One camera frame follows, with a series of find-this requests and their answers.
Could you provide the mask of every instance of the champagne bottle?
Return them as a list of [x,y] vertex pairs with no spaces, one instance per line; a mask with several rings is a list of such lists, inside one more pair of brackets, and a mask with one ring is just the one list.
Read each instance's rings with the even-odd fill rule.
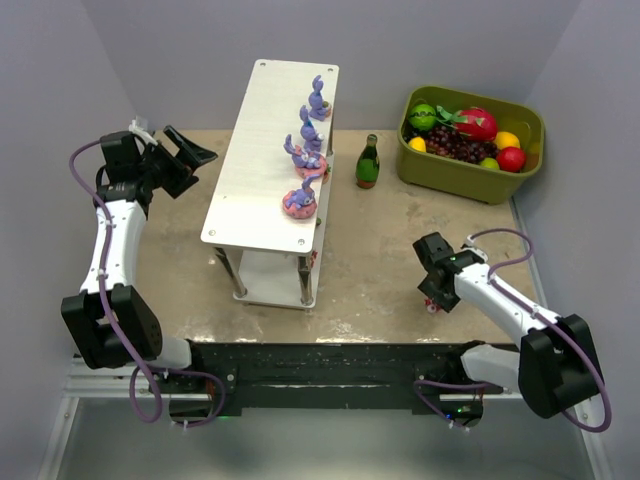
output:
[[380,159],[378,158],[378,150],[376,149],[378,137],[374,134],[367,136],[367,145],[358,157],[356,164],[356,181],[360,188],[371,188],[378,180],[380,172]]

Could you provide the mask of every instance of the yellow lemon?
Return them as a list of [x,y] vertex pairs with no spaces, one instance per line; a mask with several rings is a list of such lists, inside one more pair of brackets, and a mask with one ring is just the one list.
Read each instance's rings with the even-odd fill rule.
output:
[[415,137],[409,140],[409,146],[419,152],[427,151],[427,144],[424,143],[424,140],[422,137]]
[[498,132],[493,143],[495,143],[500,150],[507,147],[520,148],[520,140],[510,132]]

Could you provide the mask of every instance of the purple bunny figurine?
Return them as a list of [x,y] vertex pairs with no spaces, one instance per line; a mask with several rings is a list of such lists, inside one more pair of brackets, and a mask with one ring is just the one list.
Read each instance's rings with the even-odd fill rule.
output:
[[324,87],[324,82],[320,80],[320,75],[313,79],[311,85],[313,86],[313,92],[309,95],[309,105],[311,105],[309,116],[322,121],[331,115],[331,106],[329,102],[323,100],[322,93],[320,93],[322,87]]
[[311,120],[309,120],[309,112],[305,105],[300,107],[300,120],[304,122],[300,128],[300,135],[302,135],[302,138],[305,140],[304,149],[307,152],[319,152],[322,148],[324,135],[316,132]]
[[320,158],[322,155],[318,152],[305,152],[299,145],[294,148],[291,143],[291,134],[287,135],[284,141],[284,149],[291,154],[293,164],[297,168],[320,168],[321,166]]
[[302,188],[291,190],[282,199],[285,212],[294,218],[309,218],[312,216],[318,204],[316,203],[316,192],[311,188],[311,182],[322,174],[310,175],[302,181]]

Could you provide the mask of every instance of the fruit basket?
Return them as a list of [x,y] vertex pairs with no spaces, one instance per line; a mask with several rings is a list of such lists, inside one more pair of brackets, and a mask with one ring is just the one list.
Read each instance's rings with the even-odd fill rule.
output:
[[[475,153],[473,151],[468,157],[461,157],[458,152],[437,149],[434,153],[429,153],[409,147],[407,139],[413,129],[407,117],[416,105],[423,103],[441,106],[449,112],[470,107],[487,110],[497,121],[500,131],[511,132],[518,137],[520,148],[526,154],[524,166],[518,173],[511,173],[474,164],[468,160]],[[434,127],[433,131],[425,135],[427,144],[431,140],[440,139],[437,129],[438,127]],[[443,87],[424,86],[414,90],[407,101],[398,127],[398,141],[400,150],[396,168],[398,176],[404,182],[498,204],[509,199],[542,166],[544,124],[535,112],[522,105]]]

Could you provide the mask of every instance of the red grapes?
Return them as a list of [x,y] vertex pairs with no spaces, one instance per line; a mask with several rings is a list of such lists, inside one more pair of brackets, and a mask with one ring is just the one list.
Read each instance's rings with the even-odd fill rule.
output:
[[407,125],[405,133],[406,142],[422,136],[427,145],[427,153],[467,163],[480,163],[487,157],[496,158],[500,152],[493,142],[469,142],[464,135],[445,125],[436,125],[428,132],[418,132]]

